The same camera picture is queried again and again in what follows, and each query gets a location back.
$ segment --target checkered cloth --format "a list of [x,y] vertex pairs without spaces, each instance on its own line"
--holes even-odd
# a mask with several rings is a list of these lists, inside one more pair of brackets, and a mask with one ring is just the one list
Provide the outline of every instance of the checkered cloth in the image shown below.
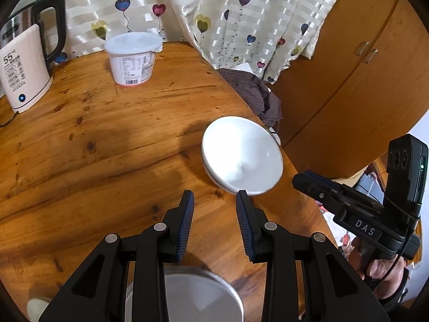
[[219,69],[217,72],[239,94],[264,125],[273,127],[282,118],[280,100],[269,91],[259,77],[240,70]]

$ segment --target kettle handle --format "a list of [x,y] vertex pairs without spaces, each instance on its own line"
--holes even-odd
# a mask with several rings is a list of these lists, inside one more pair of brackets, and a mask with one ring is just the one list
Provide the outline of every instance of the kettle handle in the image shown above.
[[54,8],[57,19],[58,45],[50,53],[46,55],[46,64],[49,65],[62,52],[66,44],[67,26],[66,26],[66,0],[37,0],[31,8],[31,20],[34,24],[39,24],[40,12],[47,8]]

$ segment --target white bowl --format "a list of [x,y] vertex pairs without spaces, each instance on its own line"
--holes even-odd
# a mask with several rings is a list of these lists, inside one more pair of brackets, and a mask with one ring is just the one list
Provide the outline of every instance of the white bowl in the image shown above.
[[201,159],[202,159],[202,165],[204,167],[205,172],[207,173],[207,175],[209,176],[209,178],[214,182],[214,184],[221,189],[224,189],[226,192],[232,193],[232,194],[236,194],[237,192],[234,192],[233,190],[228,189],[224,184],[222,184],[222,182],[220,180],[217,180],[210,172],[209,172],[209,168],[206,166],[207,162],[205,162],[204,160],[204,156],[201,155]]
[[260,195],[274,187],[283,158],[271,135],[245,118],[228,116],[212,122],[201,146],[205,168],[227,191]]

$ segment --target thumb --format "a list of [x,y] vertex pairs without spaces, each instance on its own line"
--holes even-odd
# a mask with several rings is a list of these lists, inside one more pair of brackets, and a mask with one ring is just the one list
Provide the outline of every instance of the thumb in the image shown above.
[[389,270],[390,265],[387,265],[387,260],[377,259],[368,266],[366,273],[373,279],[382,279]]

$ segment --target white kettle base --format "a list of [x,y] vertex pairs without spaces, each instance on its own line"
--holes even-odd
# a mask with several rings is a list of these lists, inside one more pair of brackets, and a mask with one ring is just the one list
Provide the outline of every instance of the white kettle base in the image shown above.
[[28,110],[29,108],[31,108],[34,104],[36,104],[40,100],[40,98],[42,98],[45,95],[46,92],[48,92],[48,89],[52,85],[52,80],[53,80],[53,77],[51,76],[51,78],[49,79],[48,83],[33,98],[31,98],[23,106],[21,106],[19,108],[12,108],[12,110],[14,112],[21,113],[21,112],[24,112],[24,111]]

